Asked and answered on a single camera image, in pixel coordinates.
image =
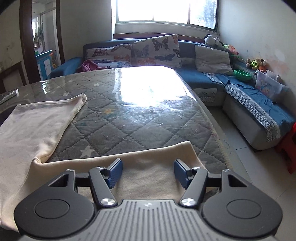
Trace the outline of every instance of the sofa armrest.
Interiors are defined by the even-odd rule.
[[[54,69],[48,76],[52,79],[59,76],[65,76],[76,73],[77,68],[83,63],[82,57],[71,58],[56,69]]]

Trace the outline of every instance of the pink towel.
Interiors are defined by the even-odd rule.
[[[98,67],[91,59],[85,60],[77,69],[77,73],[87,72],[92,70],[107,69],[106,67]]]

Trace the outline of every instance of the black circular motor housing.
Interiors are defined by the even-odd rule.
[[[232,172],[222,173],[222,191],[204,203],[202,216],[212,228],[227,236],[255,239],[275,235],[282,210],[273,199],[236,179]]]
[[[42,239],[69,236],[92,220],[94,206],[74,191],[75,172],[64,172],[23,199],[14,219],[20,234]]]

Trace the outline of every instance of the door frame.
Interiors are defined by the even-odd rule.
[[[65,62],[60,19],[60,0],[56,0],[57,38],[61,63]],[[29,83],[41,81],[34,51],[32,0],[20,0],[20,41]]]

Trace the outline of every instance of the tile floor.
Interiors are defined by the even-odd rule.
[[[296,240],[296,173],[289,174],[283,157],[273,148],[255,153],[221,108],[208,109],[235,149],[252,183],[281,206],[283,220],[276,238]]]

